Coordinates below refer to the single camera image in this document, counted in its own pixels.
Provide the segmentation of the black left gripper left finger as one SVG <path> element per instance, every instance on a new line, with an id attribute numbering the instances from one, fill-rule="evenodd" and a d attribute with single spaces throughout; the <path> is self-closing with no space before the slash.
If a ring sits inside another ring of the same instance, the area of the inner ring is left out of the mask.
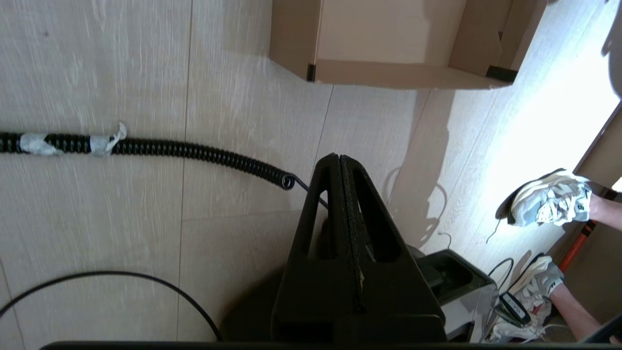
<path id="1" fill-rule="evenodd" d="M 332 257 L 309 257 L 320 195 L 328 194 Z M 316 165 L 272 312 L 272 337 L 293 343 L 333 343 L 335 331 L 362 311 L 344 171 L 330 154 Z"/>

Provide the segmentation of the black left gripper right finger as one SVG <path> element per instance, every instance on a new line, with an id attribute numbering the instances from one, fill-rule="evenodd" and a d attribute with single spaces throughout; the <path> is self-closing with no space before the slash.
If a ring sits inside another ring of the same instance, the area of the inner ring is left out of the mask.
<path id="1" fill-rule="evenodd" d="M 339 157 L 358 306 L 367 315 L 444 321 L 437 299 L 359 161 Z"/>

